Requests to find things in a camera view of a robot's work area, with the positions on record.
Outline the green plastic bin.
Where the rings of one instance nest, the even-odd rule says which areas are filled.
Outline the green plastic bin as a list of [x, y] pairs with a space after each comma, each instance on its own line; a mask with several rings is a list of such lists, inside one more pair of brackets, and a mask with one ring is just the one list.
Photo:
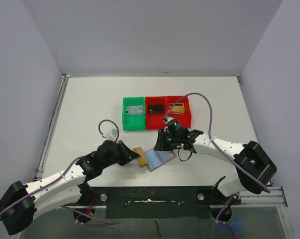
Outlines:
[[124, 97], [122, 126], [125, 131], [145, 130], [145, 97]]

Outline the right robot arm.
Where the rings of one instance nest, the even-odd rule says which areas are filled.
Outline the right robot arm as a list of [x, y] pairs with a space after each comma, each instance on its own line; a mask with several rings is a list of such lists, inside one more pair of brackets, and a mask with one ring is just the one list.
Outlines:
[[260, 194], [277, 172], [277, 167], [261, 145], [255, 141], [234, 143], [212, 137], [203, 131], [188, 130], [177, 119], [169, 120], [158, 131], [155, 151], [185, 150], [229, 161], [236, 173], [223, 176], [214, 187], [225, 197], [249, 191]]

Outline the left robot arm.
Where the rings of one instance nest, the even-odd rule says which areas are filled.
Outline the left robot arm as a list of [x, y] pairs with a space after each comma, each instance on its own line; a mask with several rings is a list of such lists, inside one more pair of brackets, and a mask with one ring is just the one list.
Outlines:
[[0, 199], [0, 222], [10, 236], [18, 234], [40, 215], [79, 202], [90, 189], [88, 181], [104, 169], [124, 166], [138, 157], [121, 140], [105, 140], [97, 150], [74, 159], [58, 173], [31, 183], [14, 182]]

